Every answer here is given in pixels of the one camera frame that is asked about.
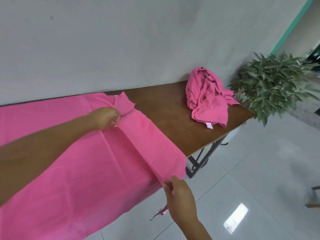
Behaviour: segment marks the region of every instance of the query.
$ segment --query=hand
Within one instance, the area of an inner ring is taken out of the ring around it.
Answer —
[[[185,180],[172,176],[162,187],[170,215],[182,231],[198,222],[195,198]]]
[[[86,117],[92,123],[95,131],[103,131],[110,126],[118,126],[117,122],[120,119],[120,113],[115,108],[102,107],[92,111]]]

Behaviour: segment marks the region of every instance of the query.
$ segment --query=potted plant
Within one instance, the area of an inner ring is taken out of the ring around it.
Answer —
[[[258,121],[266,126],[270,115],[278,115],[288,109],[296,109],[297,101],[319,98],[310,91],[320,92],[308,84],[307,76],[319,64],[306,63],[304,58],[282,53],[264,57],[254,53],[258,60],[252,60],[238,72],[238,78],[231,82],[235,99],[252,111]]]

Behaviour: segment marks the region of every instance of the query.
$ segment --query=white tag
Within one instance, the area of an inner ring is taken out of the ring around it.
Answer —
[[[211,123],[206,123],[206,125],[207,125],[207,128],[213,129]]]

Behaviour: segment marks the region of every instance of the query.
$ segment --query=green door frame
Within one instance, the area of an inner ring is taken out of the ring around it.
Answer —
[[[276,54],[279,50],[279,48],[281,47],[281,45],[283,44],[283,42],[286,40],[286,38],[289,36],[289,34],[292,32],[292,30],[294,29],[294,27],[297,25],[297,23],[299,22],[299,20],[302,18],[302,16],[305,14],[305,12],[307,11],[307,9],[310,7],[311,3],[314,0],[307,0],[306,3],[304,4],[304,6],[302,7],[302,9],[300,10],[300,12],[298,13],[298,15],[295,17],[295,19],[293,20],[293,22],[290,24],[289,28],[286,30],[286,32],[282,35],[281,39],[278,41],[278,43],[275,45],[275,47],[273,48],[273,50],[271,51],[270,54]]]

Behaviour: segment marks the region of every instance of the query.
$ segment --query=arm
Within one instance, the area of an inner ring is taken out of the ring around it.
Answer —
[[[185,180],[172,176],[162,184],[170,215],[187,240],[212,240],[198,220],[195,198]]]
[[[0,147],[0,206],[45,171],[71,144],[91,131],[117,126],[119,112],[96,109]]]

